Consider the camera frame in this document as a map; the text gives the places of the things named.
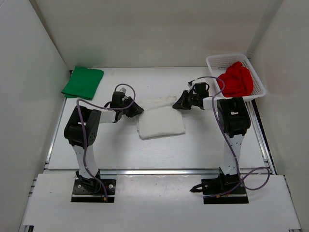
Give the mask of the white t shirt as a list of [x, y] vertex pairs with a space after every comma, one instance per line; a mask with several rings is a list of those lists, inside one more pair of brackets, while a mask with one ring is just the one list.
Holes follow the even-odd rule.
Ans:
[[176, 100], [176, 96], [164, 96], [138, 102], [144, 109], [143, 113], [135, 116], [137, 132], [142, 140], [185, 133], [182, 113], [172, 108]]

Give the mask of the green t shirt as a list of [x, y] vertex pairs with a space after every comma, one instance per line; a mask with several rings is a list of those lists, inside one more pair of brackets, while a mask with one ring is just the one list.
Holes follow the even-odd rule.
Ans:
[[66, 98], [92, 100], [104, 76], [104, 71], [75, 66], [61, 93]]

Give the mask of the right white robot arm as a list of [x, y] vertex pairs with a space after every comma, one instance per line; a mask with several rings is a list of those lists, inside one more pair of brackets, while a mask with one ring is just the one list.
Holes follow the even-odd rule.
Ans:
[[[206, 110], [206, 100], [210, 100], [210, 85], [201, 82], [188, 83], [189, 89], [184, 90], [180, 98], [173, 104], [172, 108], [177, 110], [190, 110], [197, 106]], [[193, 193], [203, 192], [205, 195], [223, 195], [230, 193], [240, 185], [239, 158], [243, 138], [251, 126], [248, 111], [242, 97], [215, 98], [211, 102], [214, 107], [215, 116], [219, 128], [225, 139], [224, 158], [219, 167], [219, 175], [214, 179], [204, 179], [201, 184], [192, 187]]]

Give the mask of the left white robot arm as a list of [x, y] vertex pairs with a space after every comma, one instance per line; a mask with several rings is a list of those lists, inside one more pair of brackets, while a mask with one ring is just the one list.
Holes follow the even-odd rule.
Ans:
[[64, 137], [75, 152], [79, 165], [76, 176], [80, 185], [91, 195], [100, 193], [108, 196], [93, 150], [99, 124], [117, 123], [123, 115], [133, 118], [143, 112], [144, 109], [135, 102], [135, 97], [129, 97], [123, 91], [114, 91], [112, 100], [103, 107], [84, 99], [76, 101], [64, 129]]

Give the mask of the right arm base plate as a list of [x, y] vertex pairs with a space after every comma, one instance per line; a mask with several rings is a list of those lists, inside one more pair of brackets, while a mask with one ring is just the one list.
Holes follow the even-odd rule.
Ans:
[[202, 179], [204, 204], [248, 204], [246, 189], [237, 181], [223, 182], [219, 178]]

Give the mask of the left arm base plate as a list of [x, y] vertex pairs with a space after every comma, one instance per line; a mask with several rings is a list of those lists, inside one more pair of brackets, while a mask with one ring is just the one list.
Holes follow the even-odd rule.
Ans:
[[102, 179], [101, 183], [95, 179], [83, 177], [75, 178], [71, 202], [73, 203], [114, 203], [116, 179]]

